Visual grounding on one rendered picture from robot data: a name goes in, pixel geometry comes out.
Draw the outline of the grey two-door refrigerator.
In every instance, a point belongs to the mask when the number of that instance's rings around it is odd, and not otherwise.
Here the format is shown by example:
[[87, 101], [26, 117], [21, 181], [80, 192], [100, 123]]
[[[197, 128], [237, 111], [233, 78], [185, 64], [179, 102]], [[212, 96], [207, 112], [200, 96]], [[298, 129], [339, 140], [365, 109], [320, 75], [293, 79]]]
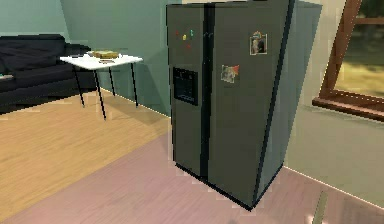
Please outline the grey two-door refrigerator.
[[[283, 166], [321, 11], [306, 0], [166, 7], [173, 159], [247, 210]], [[250, 55], [256, 31], [266, 55]], [[234, 83], [223, 65], [240, 66]]]

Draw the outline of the photo magnet with red corner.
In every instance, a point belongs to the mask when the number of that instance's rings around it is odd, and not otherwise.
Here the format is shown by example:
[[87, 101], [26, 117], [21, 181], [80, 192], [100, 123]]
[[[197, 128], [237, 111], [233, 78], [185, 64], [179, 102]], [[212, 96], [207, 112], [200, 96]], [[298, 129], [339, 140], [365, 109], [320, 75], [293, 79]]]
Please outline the photo magnet with red corner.
[[221, 80], [228, 82], [228, 83], [234, 83], [235, 77], [239, 74], [239, 65], [236, 66], [227, 66], [223, 65], [221, 70]]

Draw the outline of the framed photo fridge magnet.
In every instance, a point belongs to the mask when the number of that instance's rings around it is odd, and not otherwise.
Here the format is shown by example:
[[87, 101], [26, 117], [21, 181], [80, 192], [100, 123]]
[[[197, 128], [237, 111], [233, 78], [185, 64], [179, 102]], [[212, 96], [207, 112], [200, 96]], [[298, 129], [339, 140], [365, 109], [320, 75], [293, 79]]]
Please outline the framed photo fridge magnet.
[[254, 32], [249, 38], [249, 51], [251, 56], [267, 54], [267, 35], [260, 31]]

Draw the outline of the white table with black legs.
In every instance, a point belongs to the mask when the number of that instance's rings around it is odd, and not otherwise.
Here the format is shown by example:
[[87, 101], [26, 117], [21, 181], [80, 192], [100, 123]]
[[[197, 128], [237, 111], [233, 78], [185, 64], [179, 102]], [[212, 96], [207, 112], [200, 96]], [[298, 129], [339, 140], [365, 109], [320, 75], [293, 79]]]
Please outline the white table with black legs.
[[60, 60], [63, 62], [71, 64], [73, 67], [79, 67], [79, 68], [87, 69], [87, 70], [90, 70], [93, 72], [96, 86], [97, 86], [97, 91], [98, 91], [99, 98], [100, 98], [100, 104], [101, 104], [103, 117], [106, 117], [106, 113], [105, 113], [103, 98], [102, 98], [102, 94], [101, 94], [101, 90], [100, 90], [100, 84], [99, 84], [99, 80], [98, 80], [97, 71], [99, 69], [103, 69], [103, 68], [111, 69], [112, 67], [130, 64], [131, 65], [132, 81], [135, 81], [134, 64], [143, 61], [143, 59], [140, 57], [129, 56], [129, 55], [124, 55], [124, 54], [119, 54], [119, 57], [115, 58], [115, 59], [107, 59], [107, 60], [114, 60], [115, 61], [115, 63], [109, 63], [109, 64], [99, 63], [99, 60], [102, 60], [102, 59], [96, 58], [96, 57], [91, 57], [88, 54], [79, 55], [79, 56], [64, 56], [64, 57], [60, 57]]

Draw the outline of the black sofa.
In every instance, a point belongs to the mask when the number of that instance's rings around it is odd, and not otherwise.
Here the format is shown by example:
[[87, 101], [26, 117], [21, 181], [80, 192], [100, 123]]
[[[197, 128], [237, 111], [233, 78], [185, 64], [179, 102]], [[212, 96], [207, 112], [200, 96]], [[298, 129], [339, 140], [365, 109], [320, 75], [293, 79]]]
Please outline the black sofa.
[[60, 60], [88, 51], [60, 34], [0, 36], [0, 114], [95, 91], [92, 71]]

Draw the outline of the brown framed window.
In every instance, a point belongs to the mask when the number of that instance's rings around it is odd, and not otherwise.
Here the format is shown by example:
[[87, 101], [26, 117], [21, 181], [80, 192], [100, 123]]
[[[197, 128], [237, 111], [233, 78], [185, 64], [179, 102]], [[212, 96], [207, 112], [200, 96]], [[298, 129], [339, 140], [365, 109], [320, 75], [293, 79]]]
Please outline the brown framed window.
[[384, 122], [384, 0], [346, 0], [312, 104]]

